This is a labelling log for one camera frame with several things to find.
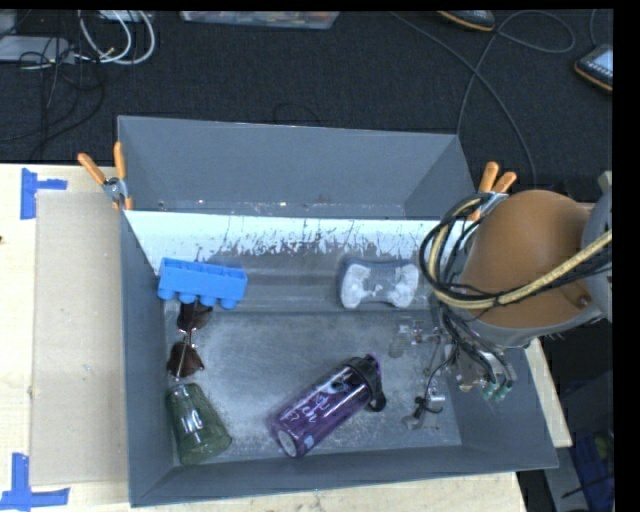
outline wooden table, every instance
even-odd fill
[[[21,164],[0,164],[0,490],[10,488],[11,453],[30,455],[31,396],[33,379],[34,303],[36,291],[37,218],[20,220]],[[38,166],[28,169],[38,173],[40,180],[62,178],[68,181],[66,191],[40,191],[37,197],[57,194],[57,214],[65,215],[65,201],[71,194],[95,192],[90,196],[100,215],[113,216],[110,201],[80,166]],[[115,176],[112,168],[103,169]],[[78,230],[73,235],[81,244],[87,233]],[[94,269],[100,272],[100,266]],[[556,447],[571,445],[560,402],[540,343],[535,340],[527,349],[532,373]],[[81,361],[69,364],[79,365]],[[76,432],[81,442],[86,432]],[[55,432],[51,433],[55,442]],[[70,486],[66,507],[50,510],[130,510],[126,478],[91,482],[63,482],[61,485],[34,486],[34,491]],[[189,505],[152,507],[163,511],[525,511],[515,473],[486,474],[472,477],[451,477],[437,480],[391,485],[357,487],[340,490],[303,492],[243,499],[226,499]]]

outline black cable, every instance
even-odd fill
[[[498,96],[498,93],[491,86],[491,84],[489,84],[489,82],[480,74],[479,68],[482,65],[482,62],[484,61],[484,58],[485,58],[485,56],[487,55],[487,53],[489,51],[489,48],[491,47],[493,41],[495,40],[495,37],[498,36],[498,35],[504,37],[505,39],[509,39],[509,40],[511,40],[511,41],[513,41],[515,43],[521,44],[521,45],[523,45],[523,46],[525,46],[527,48],[531,48],[531,49],[538,50],[538,51],[543,51],[545,53],[565,53],[565,52],[568,52],[571,49],[573,49],[573,47],[575,45],[575,37],[574,37],[573,32],[571,31],[571,29],[569,28],[569,26],[566,23],[564,23],[557,16],[555,16],[555,15],[553,15],[551,13],[545,12],[545,11],[526,10],[526,11],[520,11],[520,12],[514,13],[511,16],[509,16],[508,18],[506,18],[498,26],[498,28],[496,29],[495,33],[492,35],[491,39],[487,43],[487,46],[485,47],[485,49],[484,49],[484,51],[482,53],[482,56],[480,57],[478,63],[475,66],[473,66],[462,55],[457,53],[453,48],[448,46],[446,43],[440,41],[436,37],[432,36],[427,31],[421,29],[417,25],[415,25],[415,24],[411,23],[410,21],[404,19],[403,17],[399,16],[398,14],[396,14],[393,11],[389,11],[389,13],[392,16],[396,17],[398,20],[402,21],[406,25],[410,26],[411,28],[413,28],[414,30],[419,32],[420,34],[428,37],[429,39],[431,39],[435,43],[439,44],[442,48],[447,50],[454,57],[456,57],[460,62],[462,62],[472,72],[471,78],[469,80],[469,83],[467,84],[467,88],[465,90],[465,94],[464,94],[464,97],[463,97],[463,100],[462,100],[462,105],[460,107],[460,113],[458,115],[458,123],[457,123],[457,126],[456,126],[456,133],[458,135],[460,135],[460,128],[461,128],[461,125],[462,125],[462,117],[463,117],[463,114],[464,114],[464,111],[465,111],[465,108],[466,108],[467,98],[469,96],[469,92],[471,90],[471,87],[472,87],[472,85],[473,85],[473,83],[474,83],[476,78],[482,82],[482,84],[486,87],[486,89],[491,93],[493,98],[496,100],[498,105],[500,105],[503,113],[507,116],[507,119],[509,120],[509,123],[511,124],[511,127],[513,128],[514,132],[516,133],[518,141],[519,141],[520,145],[522,146],[522,149],[524,150],[525,155],[527,157],[527,160],[529,162],[530,171],[531,171],[532,186],[533,186],[533,188],[537,188],[537,186],[538,186],[537,185],[537,182],[538,182],[537,171],[536,171],[535,165],[533,163],[533,158],[532,158],[531,153],[529,151],[529,147],[527,146],[527,144],[526,144],[526,142],[524,140],[524,137],[522,136],[522,133],[520,132],[520,129],[518,128],[515,120],[513,119],[511,114],[509,113],[509,110],[507,109],[506,105],[502,102],[502,100]],[[563,48],[563,49],[560,49],[560,50],[543,48],[543,47],[540,47],[540,46],[537,46],[537,45],[533,45],[531,43],[527,43],[525,41],[522,41],[520,39],[514,38],[513,36],[510,36],[508,34],[505,34],[505,33],[501,32],[501,29],[503,29],[504,26],[507,23],[509,23],[515,17],[521,16],[523,14],[542,14],[542,15],[548,16],[548,17],[558,21],[560,24],[562,24],[567,29],[567,31],[569,32],[569,35],[571,36],[571,44],[569,45],[569,47]]]
[[[43,151],[44,151],[44,146],[46,144],[48,144],[49,142],[51,142],[52,140],[58,138],[60,135],[63,135],[71,130],[73,130],[74,128],[77,128],[78,126],[80,126],[81,124],[85,123],[86,121],[88,121],[89,119],[91,119],[94,115],[96,115],[98,113],[98,111],[100,110],[100,108],[102,107],[102,103],[104,102],[104,98],[105,98],[105,91],[104,91],[104,85],[102,85],[101,87],[98,88],[98,90],[100,91],[100,98],[98,99],[98,103],[96,104],[96,106],[93,108],[93,110],[89,113],[89,115],[83,117],[82,119],[80,119],[79,121],[73,123],[70,126],[65,127],[64,129],[54,133],[53,135],[50,135],[46,141],[44,141],[43,143],[40,143],[38,146],[36,146],[33,151],[31,152],[31,155],[29,157],[29,161],[31,161],[33,159],[34,154],[40,149],[40,147],[42,146]]]

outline water bottle cap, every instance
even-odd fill
[[[376,358],[371,354],[367,354],[365,357],[352,357],[347,361],[347,366],[360,375],[369,388],[371,394],[371,400],[367,404],[369,410],[379,412],[384,409],[387,399],[382,392],[380,365]]]

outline blue plastic block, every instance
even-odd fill
[[[38,181],[38,174],[22,169],[22,192],[20,201],[20,219],[33,219],[36,216],[36,192],[40,189],[66,190],[66,180]]]
[[[240,268],[222,267],[208,263],[162,258],[158,297],[191,304],[199,299],[204,306],[220,301],[224,309],[233,309],[244,297],[247,275]]]
[[[29,457],[21,453],[12,456],[11,490],[3,491],[0,510],[20,510],[29,512],[32,507],[53,507],[66,505],[69,488],[59,491],[31,492],[29,487]]]

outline small black object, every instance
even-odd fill
[[[356,371],[367,383],[371,393],[371,400],[367,404],[367,408],[373,412],[380,412],[384,409],[384,406],[387,405],[387,398],[382,392],[382,380],[378,373],[379,367],[376,359],[371,355],[352,357],[347,361],[347,366]]]
[[[613,92],[613,45],[598,45],[576,61],[574,69],[601,89]]]
[[[193,375],[198,370],[204,370],[202,359],[186,341],[179,341],[171,347],[171,355],[167,363],[167,371],[177,379]]]
[[[209,321],[209,313],[213,311],[210,306],[203,306],[197,300],[191,304],[180,304],[178,315],[178,329],[182,332],[202,329]]]

